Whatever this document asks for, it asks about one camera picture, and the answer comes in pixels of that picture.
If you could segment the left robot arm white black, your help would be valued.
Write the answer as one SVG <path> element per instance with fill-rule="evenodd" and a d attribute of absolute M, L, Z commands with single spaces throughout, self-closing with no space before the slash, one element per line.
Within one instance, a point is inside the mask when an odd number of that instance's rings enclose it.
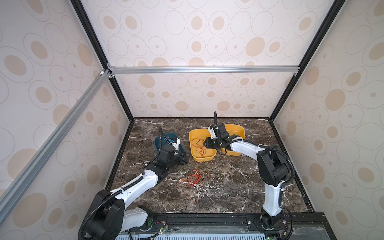
<path fill-rule="evenodd" d="M 80 240 L 114 240 L 122 232 L 148 225 L 151 211 L 144 207 L 128 207 L 147 190 L 164 180 L 176 166 L 188 163 L 187 153 L 175 133 L 166 134 L 159 128 L 154 141 L 157 153 L 127 184 L 110 192 L 99 191 L 80 225 Z"/>

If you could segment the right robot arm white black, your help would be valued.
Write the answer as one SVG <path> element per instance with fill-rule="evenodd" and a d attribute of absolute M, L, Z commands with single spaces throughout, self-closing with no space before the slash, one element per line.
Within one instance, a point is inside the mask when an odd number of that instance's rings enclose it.
<path fill-rule="evenodd" d="M 224 149 L 225 153 L 237 152 L 257 161 L 260 177 L 265 183 L 262 226 L 266 230 L 273 230 L 283 219 L 284 188 L 294 180 L 296 175 L 292 161 L 278 146 L 257 145 L 238 135 L 230 135 L 225 125 L 218 123 L 216 112 L 214 112 L 214 123 L 208 130 L 210 136 L 204 141 L 207 149 Z"/>

